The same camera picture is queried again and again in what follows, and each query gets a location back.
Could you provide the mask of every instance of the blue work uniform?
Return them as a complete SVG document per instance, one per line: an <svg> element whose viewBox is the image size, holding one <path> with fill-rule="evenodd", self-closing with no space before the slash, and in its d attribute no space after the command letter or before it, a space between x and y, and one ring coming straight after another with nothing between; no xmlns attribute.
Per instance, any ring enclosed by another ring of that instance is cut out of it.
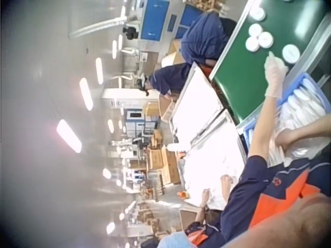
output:
<svg viewBox="0 0 331 248"><path fill-rule="evenodd" d="M156 70L148 80L164 96L169 90L179 93L184 88L190 69L188 63L166 66Z"/></svg>
<svg viewBox="0 0 331 248"><path fill-rule="evenodd" d="M218 60L230 36L226 34L218 13L204 13L183 35L182 56L191 65L194 61L205 65L206 59Z"/></svg>
<svg viewBox="0 0 331 248"><path fill-rule="evenodd" d="M195 243L198 248L219 248L225 244L221 232L220 218L210 221L205 225L200 222L193 222L186 228L185 234L189 237L199 230L204 231L201 234L200 239Z"/></svg>
<svg viewBox="0 0 331 248"><path fill-rule="evenodd" d="M221 216L225 241L286 211L300 198L315 193L330 197L330 189L329 152L312 160L295 160L286 168L283 164L267 168L264 158L249 157Z"/></svg>

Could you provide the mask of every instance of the fluorescent light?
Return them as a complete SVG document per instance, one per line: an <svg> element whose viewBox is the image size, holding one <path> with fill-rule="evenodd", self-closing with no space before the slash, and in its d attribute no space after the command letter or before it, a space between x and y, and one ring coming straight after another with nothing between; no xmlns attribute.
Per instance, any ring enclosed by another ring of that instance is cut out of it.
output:
<svg viewBox="0 0 331 248"><path fill-rule="evenodd" d="M114 133L114 123L111 119L108 120L108 127L111 133Z"/></svg>
<svg viewBox="0 0 331 248"><path fill-rule="evenodd" d="M115 223L112 222L107 226L107 234L111 234L114 229L115 229Z"/></svg>
<svg viewBox="0 0 331 248"><path fill-rule="evenodd" d="M131 209L134 207L135 204L136 204L136 201L134 200L134 201L130 204L130 206L128 207L128 209L131 210Z"/></svg>
<svg viewBox="0 0 331 248"><path fill-rule="evenodd" d="M82 143L65 120L62 119L59 121L56 131L75 152L81 152Z"/></svg>
<svg viewBox="0 0 331 248"><path fill-rule="evenodd" d="M121 52L127 53L127 54L134 54L135 49L131 49L131 51L130 50L126 50L126 49L122 49Z"/></svg>
<svg viewBox="0 0 331 248"><path fill-rule="evenodd" d="M118 87L122 88L122 78L120 76L118 77Z"/></svg>
<svg viewBox="0 0 331 248"><path fill-rule="evenodd" d="M121 78L122 78L122 79L126 79L126 80L132 80L132 79L133 79L133 76L130 75L130 77L128 77L128 76L124 76L124 75L122 75Z"/></svg>
<svg viewBox="0 0 331 248"><path fill-rule="evenodd" d="M102 71L102 62L101 62L101 58L97 58L95 60L95 66L97 68L97 78L98 78L98 82L99 84L103 83L103 71Z"/></svg>
<svg viewBox="0 0 331 248"><path fill-rule="evenodd" d="M110 173L110 171L108 169L103 169L102 174L104 177L106 177L107 179L111 179L112 178L112 174Z"/></svg>
<svg viewBox="0 0 331 248"><path fill-rule="evenodd" d="M83 100L87 107L87 110L91 110L93 108L93 101L91 97L91 92L89 91L88 84L86 78L82 78L79 82L79 86L81 87L81 92L83 95Z"/></svg>
<svg viewBox="0 0 331 248"><path fill-rule="evenodd" d="M121 213L121 214L119 215L119 220L122 221L122 220L124 219L124 216L125 216L125 215L124 215L123 213Z"/></svg>
<svg viewBox="0 0 331 248"><path fill-rule="evenodd" d="M125 6L122 6L122 10L121 10L121 17L125 16Z"/></svg>
<svg viewBox="0 0 331 248"><path fill-rule="evenodd" d="M116 147L116 151L117 151L117 153L118 153L119 155L122 153L122 150L121 150L121 148L120 148L119 146Z"/></svg>
<svg viewBox="0 0 331 248"><path fill-rule="evenodd" d="M123 36L119 35L118 36L118 49L122 50L122 46L123 46Z"/></svg>
<svg viewBox="0 0 331 248"><path fill-rule="evenodd" d="M116 58L116 52L117 52L117 41L113 40L113 59Z"/></svg>

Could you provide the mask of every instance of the white round lid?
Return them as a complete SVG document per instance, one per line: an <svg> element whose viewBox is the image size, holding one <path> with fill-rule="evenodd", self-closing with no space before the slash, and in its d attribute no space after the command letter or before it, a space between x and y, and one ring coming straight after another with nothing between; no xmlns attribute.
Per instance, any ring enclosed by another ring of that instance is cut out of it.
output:
<svg viewBox="0 0 331 248"><path fill-rule="evenodd" d="M263 32L263 28L260 24L254 23L249 27L248 33L252 37L258 37Z"/></svg>
<svg viewBox="0 0 331 248"><path fill-rule="evenodd" d="M256 37L249 37L246 40L246 49L250 52L256 52L259 49L259 41Z"/></svg>
<svg viewBox="0 0 331 248"><path fill-rule="evenodd" d="M259 44L263 48L270 48L274 44L274 38L269 32L259 35Z"/></svg>
<svg viewBox="0 0 331 248"><path fill-rule="evenodd" d="M265 18L265 11L264 9L258 7L253 7L250 11L249 14L251 17L253 17L257 21L262 21Z"/></svg>
<svg viewBox="0 0 331 248"><path fill-rule="evenodd" d="M295 64L300 58L299 49L292 44L286 45L282 51L283 58L290 64Z"/></svg>

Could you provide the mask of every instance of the white glove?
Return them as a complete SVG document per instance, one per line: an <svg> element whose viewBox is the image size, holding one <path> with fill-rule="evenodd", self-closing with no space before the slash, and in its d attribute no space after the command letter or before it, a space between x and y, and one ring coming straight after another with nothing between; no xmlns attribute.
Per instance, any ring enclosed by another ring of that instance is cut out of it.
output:
<svg viewBox="0 0 331 248"><path fill-rule="evenodd" d="M274 56L272 52L269 52L269 56L265 60L264 64L265 78L268 81L268 88L265 92L265 96L281 99L283 93L283 82L288 72L288 67L284 62Z"/></svg>

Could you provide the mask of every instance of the green conveyor belt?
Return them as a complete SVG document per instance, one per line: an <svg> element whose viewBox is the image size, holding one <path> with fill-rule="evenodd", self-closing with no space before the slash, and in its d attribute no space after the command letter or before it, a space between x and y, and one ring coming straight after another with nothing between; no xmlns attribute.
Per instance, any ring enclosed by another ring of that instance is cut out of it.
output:
<svg viewBox="0 0 331 248"><path fill-rule="evenodd" d="M266 18L257 22L247 16L213 78L222 89L238 123L264 100L267 82L263 65L268 51L282 58L284 46L294 44L302 54L327 11L324 1L319 0L262 0L260 6L265 10ZM255 53L246 49L248 29L253 23L260 23L264 31L272 34L274 44L271 48L259 48Z"/></svg>

